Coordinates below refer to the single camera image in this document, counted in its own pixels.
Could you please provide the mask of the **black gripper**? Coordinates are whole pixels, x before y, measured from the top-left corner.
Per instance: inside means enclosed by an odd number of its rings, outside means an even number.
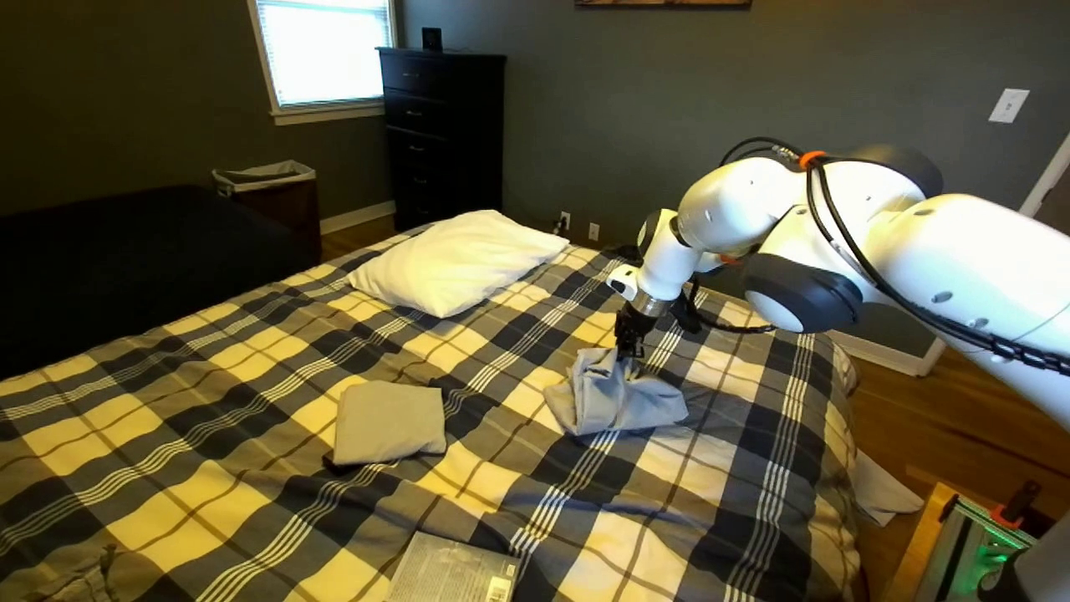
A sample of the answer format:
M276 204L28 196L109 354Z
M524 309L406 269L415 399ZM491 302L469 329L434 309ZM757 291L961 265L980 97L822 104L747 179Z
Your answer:
M621 374L643 374L648 368L645 334L654 322L631 305L614 310L614 343L619 343L619 368Z

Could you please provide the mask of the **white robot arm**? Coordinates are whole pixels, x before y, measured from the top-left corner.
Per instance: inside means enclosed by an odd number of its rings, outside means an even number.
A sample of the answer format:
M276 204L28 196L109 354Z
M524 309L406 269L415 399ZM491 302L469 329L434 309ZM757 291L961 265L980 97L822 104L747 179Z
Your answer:
M619 362L701 270L742 269L777 332L837 332L896 305L972 363L1070 426L1070 237L1004 204L947 193L928 162L744 139L650 216L638 265L612 274Z

